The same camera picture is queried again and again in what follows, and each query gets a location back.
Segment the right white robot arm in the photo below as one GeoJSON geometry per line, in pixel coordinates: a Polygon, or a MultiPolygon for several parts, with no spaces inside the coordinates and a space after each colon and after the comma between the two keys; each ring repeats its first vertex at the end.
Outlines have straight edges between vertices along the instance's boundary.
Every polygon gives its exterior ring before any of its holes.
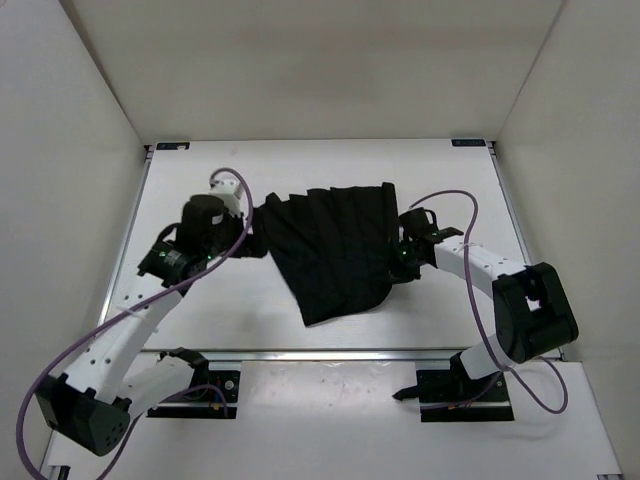
{"type": "Polygon", "coordinates": [[[579,327],[556,269],[545,262],[527,265],[495,254],[467,239],[455,227],[441,228],[431,210],[410,210],[388,232],[389,274],[393,283],[418,280],[430,266],[463,280],[474,314],[475,292],[493,305],[495,333],[480,320],[477,345],[450,359],[449,391],[471,400],[495,373],[523,364],[578,338],[579,327]]]}

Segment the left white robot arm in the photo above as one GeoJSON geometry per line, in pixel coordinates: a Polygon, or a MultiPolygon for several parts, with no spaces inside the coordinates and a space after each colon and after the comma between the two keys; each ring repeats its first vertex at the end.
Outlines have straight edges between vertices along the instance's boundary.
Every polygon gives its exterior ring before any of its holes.
{"type": "Polygon", "coordinates": [[[197,398],[208,389],[208,362],[183,347],[162,353],[149,369],[128,373],[162,320],[186,297],[214,259],[236,255],[244,243],[238,193],[193,195],[179,222],[165,227],[138,266],[120,313],[59,375],[36,388],[47,424],[102,457],[123,439],[132,420],[180,392],[197,398]]]}

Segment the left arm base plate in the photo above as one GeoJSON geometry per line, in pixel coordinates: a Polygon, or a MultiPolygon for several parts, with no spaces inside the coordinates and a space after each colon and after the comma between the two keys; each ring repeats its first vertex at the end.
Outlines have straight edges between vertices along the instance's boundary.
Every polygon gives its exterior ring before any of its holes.
{"type": "Polygon", "coordinates": [[[178,395],[149,409],[146,417],[187,420],[235,419],[238,412],[240,383],[240,363],[210,362],[208,376],[193,380],[192,386],[210,384],[214,385],[215,389],[201,388],[178,395]]]}

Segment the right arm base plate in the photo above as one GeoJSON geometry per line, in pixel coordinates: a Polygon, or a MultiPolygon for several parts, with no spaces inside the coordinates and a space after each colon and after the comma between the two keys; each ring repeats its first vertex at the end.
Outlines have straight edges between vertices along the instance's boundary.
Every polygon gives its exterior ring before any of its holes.
{"type": "Polygon", "coordinates": [[[417,370],[416,384],[392,395],[417,399],[422,423],[487,423],[515,419],[503,374],[462,380],[451,370],[417,370]]]}

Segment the black pleated skirt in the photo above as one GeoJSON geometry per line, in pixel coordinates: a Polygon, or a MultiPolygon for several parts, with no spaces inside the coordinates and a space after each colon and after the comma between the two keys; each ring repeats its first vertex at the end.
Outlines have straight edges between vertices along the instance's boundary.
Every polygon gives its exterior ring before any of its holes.
{"type": "Polygon", "coordinates": [[[392,289],[399,243],[395,185],[271,193],[254,213],[263,241],[307,327],[379,306],[392,289]]]}

